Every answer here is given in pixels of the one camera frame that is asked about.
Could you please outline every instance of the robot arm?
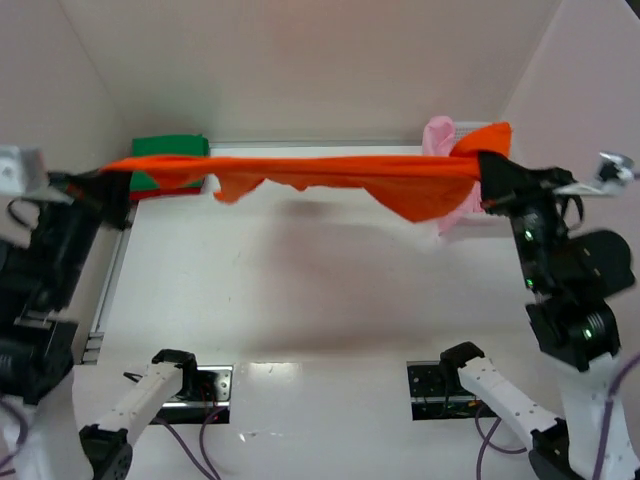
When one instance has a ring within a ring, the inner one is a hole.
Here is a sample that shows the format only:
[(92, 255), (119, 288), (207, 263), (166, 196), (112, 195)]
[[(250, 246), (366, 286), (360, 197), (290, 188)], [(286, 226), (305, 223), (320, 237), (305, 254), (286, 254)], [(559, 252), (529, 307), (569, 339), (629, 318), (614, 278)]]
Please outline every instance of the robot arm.
[[(195, 357), (163, 350), (115, 408), (78, 432), (76, 324), (52, 314), (68, 307), (98, 229), (130, 226), (129, 182), (119, 172), (48, 173), (37, 150), (0, 147), (0, 193), (39, 210), (28, 247), (0, 239), (0, 392), (29, 426), (13, 458), (20, 479), (123, 479), (132, 446), (162, 404), (198, 388)], [(0, 426), (15, 451), (22, 435), (14, 419), (0, 415)]]
[[(634, 180), (629, 158), (604, 152), (601, 159), (595, 179), (581, 184), (566, 170), (528, 170), (499, 155), (480, 154), (485, 210), (511, 222), (525, 285), (537, 300), (527, 305), (530, 324), (556, 370), (566, 418), (540, 408), (472, 344), (447, 350), (441, 358), (448, 377), (485, 401), (518, 435), (544, 480), (594, 478), (620, 357), (616, 319), (605, 300), (635, 283), (622, 237), (604, 230), (570, 237), (564, 221), (569, 200), (582, 219), (580, 196), (617, 195)], [(598, 478), (640, 478), (619, 398), (613, 399)]]

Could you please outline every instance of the cloth fold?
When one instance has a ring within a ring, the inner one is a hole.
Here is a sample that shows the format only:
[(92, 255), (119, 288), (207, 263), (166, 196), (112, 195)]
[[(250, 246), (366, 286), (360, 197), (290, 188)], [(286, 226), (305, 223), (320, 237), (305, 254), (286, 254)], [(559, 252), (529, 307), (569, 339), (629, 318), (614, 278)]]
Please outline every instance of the cloth fold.
[(449, 155), (456, 143), (456, 124), (445, 116), (433, 117), (424, 127), (422, 154), (429, 156)]
[(442, 217), (469, 195), (480, 180), (477, 153), (508, 155), (511, 127), (496, 123), (461, 139), (451, 155), (381, 155), (328, 158), (237, 158), (162, 155), (127, 158), (103, 171), (143, 171), (160, 188), (177, 188), (208, 174), (220, 181), (215, 197), (234, 203), (264, 180), (297, 190), (313, 186), (363, 188), (378, 202), (411, 222)]

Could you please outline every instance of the green cloth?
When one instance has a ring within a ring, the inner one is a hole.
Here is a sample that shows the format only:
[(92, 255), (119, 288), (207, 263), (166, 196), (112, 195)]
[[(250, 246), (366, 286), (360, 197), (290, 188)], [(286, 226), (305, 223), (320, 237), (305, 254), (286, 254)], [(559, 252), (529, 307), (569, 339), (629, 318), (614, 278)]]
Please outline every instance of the green cloth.
[[(204, 157), (209, 155), (209, 141), (202, 135), (163, 135), (160, 137), (134, 138), (132, 144), (133, 157), (148, 155), (193, 155)], [(203, 180), (194, 182), (188, 187), (202, 186)], [(156, 190), (158, 184), (144, 172), (133, 172), (131, 175), (131, 191), (144, 192)]]

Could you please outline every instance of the pink cloth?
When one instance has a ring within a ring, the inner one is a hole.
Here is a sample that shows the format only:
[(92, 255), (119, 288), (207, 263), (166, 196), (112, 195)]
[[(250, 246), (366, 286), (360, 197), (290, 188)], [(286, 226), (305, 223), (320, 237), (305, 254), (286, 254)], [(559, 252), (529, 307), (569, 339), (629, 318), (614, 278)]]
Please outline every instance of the pink cloth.
[[(424, 127), (422, 154), (449, 155), (455, 145), (456, 125), (449, 117), (433, 117)], [(440, 235), (448, 232), (466, 213), (483, 212), (480, 207), (480, 182), (476, 182), (469, 196), (453, 212), (438, 219)]]

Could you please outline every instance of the white wall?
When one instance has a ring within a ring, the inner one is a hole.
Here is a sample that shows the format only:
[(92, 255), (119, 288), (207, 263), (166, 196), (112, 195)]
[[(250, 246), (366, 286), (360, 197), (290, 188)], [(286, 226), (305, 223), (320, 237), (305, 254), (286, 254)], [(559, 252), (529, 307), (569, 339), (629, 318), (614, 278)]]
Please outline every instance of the white wall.
[(61, 0), (138, 135), (417, 140), (494, 121), (558, 0)]
[[(212, 153), (419, 154), (420, 147)], [(121, 372), (161, 348), (184, 349), (200, 364), (235, 366), (231, 423), (207, 437), (222, 476), (471, 478), (481, 443), (473, 422), (412, 422), (407, 361), (437, 360), (471, 340), (541, 405), (559, 403), (528, 325), (524, 304), (532, 297), (508, 222), (482, 223), (440, 238), (433, 223), (411, 224), (362, 190), (297, 192), (273, 182), (232, 206), (211, 195), (142, 202), (106, 322), (100, 377), (79, 376), (76, 399), (117, 391), (119, 373), (105, 368)], [(196, 425), (180, 432), (197, 438)], [(145, 431), (131, 480), (196, 478), (165, 435)], [(526, 456), (489, 455), (485, 475), (534, 478)]]
[[(640, 161), (639, 45), (640, 20), (623, 0), (562, 2), (504, 115), (526, 163), (559, 165), (587, 179), (600, 150)], [(640, 185), (615, 200), (589, 201), (587, 224), (619, 232), (640, 257)], [(640, 350), (639, 292), (611, 305), (627, 355)], [(626, 389), (633, 407), (637, 376)], [(628, 416), (637, 448), (640, 411)]]
[[(120, 158), (130, 138), (60, 5), (0, 2), (0, 144), (37, 145), (50, 168), (85, 171)], [(4, 213), (0, 232), (25, 239)], [(80, 337), (93, 319), (113, 240), (96, 240), (66, 315), (82, 322)]]

